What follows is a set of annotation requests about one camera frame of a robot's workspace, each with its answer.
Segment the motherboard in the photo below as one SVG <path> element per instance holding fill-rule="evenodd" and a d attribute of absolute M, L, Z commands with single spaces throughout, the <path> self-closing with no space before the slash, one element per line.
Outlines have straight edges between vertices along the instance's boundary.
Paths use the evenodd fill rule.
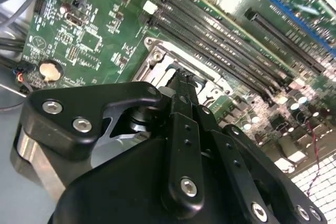
<path fill-rule="evenodd" d="M 336 12 L 324 0 L 37 0 L 36 89 L 194 76 L 221 127 L 306 146 L 336 125 Z"/>

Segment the green circuit board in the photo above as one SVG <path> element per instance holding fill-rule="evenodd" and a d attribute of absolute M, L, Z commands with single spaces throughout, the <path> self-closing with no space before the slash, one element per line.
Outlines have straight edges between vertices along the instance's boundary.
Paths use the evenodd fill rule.
<path fill-rule="evenodd" d="M 25 77 L 36 88 L 68 88 L 130 81 L 149 53 L 144 44 L 146 37 L 155 37 L 178 45 L 172 36 L 139 21 L 139 16 L 145 13 L 144 5 L 152 0 L 38 1 L 43 3 L 44 8 L 42 13 L 34 14 L 23 52 L 23 59 L 37 66 L 35 71 Z M 249 52 L 251 57 L 258 58 L 265 66 L 267 62 L 277 66 L 278 70 L 273 71 L 282 76 L 285 82 L 290 83 L 299 78 L 300 83 L 304 84 L 294 84 L 293 88 L 306 95 L 312 104 L 318 108 L 332 106 L 332 101 L 335 99 L 334 55 L 330 49 L 302 30 L 271 0 L 192 0 L 192 2 L 219 20 L 230 33 L 255 48 L 256 51 Z M 77 15 L 75 18 L 73 12 L 70 16 L 67 10 L 74 5 Z M 246 12 L 251 8 L 268 19 L 309 57 L 325 66 L 325 73 L 317 77 L 311 69 L 300 64 L 290 52 L 279 47 L 272 37 L 256 29 L 246 17 Z M 330 27 L 328 30 L 332 35 L 334 35 L 333 29 Z M 206 59 L 197 55 L 192 56 L 221 74 L 234 91 L 230 96 L 220 96 L 210 106 L 218 122 L 223 121 L 228 114 L 232 114 L 232 110 L 237 107 L 235 98 L 239 97 L 247 101 L 248 107 L 242 109 L 241 113 L 229 123 L 239 123 L 246 119 L 250 110 L 258 112 L 261 121 L 252 126 L 252 130 L 248 132 L 250 136 L 255 133 L 266 135 L 270 139 L 279 136 L 269 127 L 269 120 L 278 114 L 287 118 L 293 125 L 298 125 L 290 117 L 285 105 L 270 108 L 235 77 L 217 70 L 216 66 Z M 254 71 L 254 65 L 244 62 L 244 59 L 237 59 Z M 46 81 L 41 76 L 38 66 L 45 60 L 53 60 L 61 66 L 62 76 L 59 80 Z M 246 78 L 253 82 L 254 77 L 259 76 L 256 70 L 254 76 Z M 279 89 L 274 96 L 286 96 L 286 93 L 284 89 Z"/>

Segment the silver screw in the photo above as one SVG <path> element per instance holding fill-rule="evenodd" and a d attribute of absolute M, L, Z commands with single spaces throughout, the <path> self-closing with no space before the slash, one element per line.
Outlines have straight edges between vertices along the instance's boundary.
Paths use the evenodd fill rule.
<path fill-rule="evenodd" d="M 252 212 L 255 214 L 255 216 L 262 222 L 267 221 L 267 214 L 265 210 L 259 205 L 258 203 L 252 203 Z"/>
<path fill-rule="evenodd" d="M 319 215 L 318 212 L 316 212 L 315 209 L 313 209 L 312 207 L 310 207 L 309 210 L 310 210 L 311 214 L 312 214 L 317 220 L 319 220 L 319 221 L 322 220 L 321 216 Z"/>
<path fill-rule="evenodd" d="M 188 103 L 188 101 L 186 100 L 186 98 L 184 96 L 180 96 L 180 100 L 184 103 Z"/>
<path fill-rule="evenodd" d="M 232 127 L 232 131 L 233 131 L 233 133 L 235 133 L 236 135 L 239 135 L 239 131 L 238 131 L 236 128 Z"/>
<path fill-rule="evenodd" d="M 197 194 L 197 187 L 195 183 L 188 178 L 183 178 L 181 180 L 181 189 L 189 197 L 195 197 Z"/>
<path fill-rule="evenodd" d="M 207 107 L 203 107 L 203 111 L 208 115 L 210 114 L 210 110 Z"/>
<path fill-rule="evenodd" d="M 92 130 L 91 123 L 84 118 L 75 119 L 72 125 L 77 131 L 81 133 L 87 133 Z"/>
<path fill-rule="evenodd" d="M 155 90 L 155 88 L 153 88 L 153 87 L 149 87 L 148 89 L 148 92 L 150 92 L 151 94 L 156 94 L 156 90 Z"/>
<path fill-rule="evenodd" d="M 153 60 L 160 61 L 163 58 L 163 54 L 160 51 L 155 51 L 153 53 Z"/>
<path fill-rule="evenodd" d="M 310 219 L 308 213 L 300 205 L 296 206 L 296 210 L 303 219 L 305 220 Z"/>
<path fill-rule="evenodd" d="M 42 104 L 42 109 L 49 114 L 58 114 L 62 112 L 63 107 L 60 103 L 55 101 L 47 101 Z"/>

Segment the red wire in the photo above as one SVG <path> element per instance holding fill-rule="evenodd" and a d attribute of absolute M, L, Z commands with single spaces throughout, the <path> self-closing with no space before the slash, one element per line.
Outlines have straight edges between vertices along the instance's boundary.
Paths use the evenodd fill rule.
<path fill-rule="evenodd" d="M 22 73 L 18 73 L 18 75 L 17 75 L 17 80 L 18 80 L 19 82 L 23 82 Z"/>
<path fill-rule="evenodd" d="M 314 130 L 312 129 L 311 125 L 310 125 L 310 122 L 307 122 L 307 126 L 308 126 L 308 129 L 311 131 L 311 134 L 312 134 L 312 138 L 313 138 L 313 145 L 314 145 L 314 152 L 315 152 L 315 158 L 316 158 L 316 162 L 317 162 L 317 172 L 316 172 L 316 176 L 315 178 L 311 181 L 310 185 L 309 185 L 309 188 L 307 190 L 307 196 L 309 197 L 310 196 L 310 190 L 314 184 L 314 182 L 317 180 L 317 178 L 320 176 L 320 159 L 319 159 L 319 149 L 317 147 L 317 141 L 316 141 L 316 135 L 314 133 Z"/>

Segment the blue pcie slot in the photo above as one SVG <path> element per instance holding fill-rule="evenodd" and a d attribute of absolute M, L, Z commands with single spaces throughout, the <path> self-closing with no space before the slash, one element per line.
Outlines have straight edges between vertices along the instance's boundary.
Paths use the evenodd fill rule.
<path fill-rule="evenodd" d="M 288 6 L 284 5 L 280 0 L 270 0 L 272 3 L 283 11 L 288 17 L 290 17 L 297 25 L 299 25 L 310 37 L 312 37 L 317 43 L 325 48 L 334 58 L 336 58 L 336 49 L 329 46 L 325 39 L 318 36 L 311 28 L 309 28 L 305 22 L 296 17 Z"/>

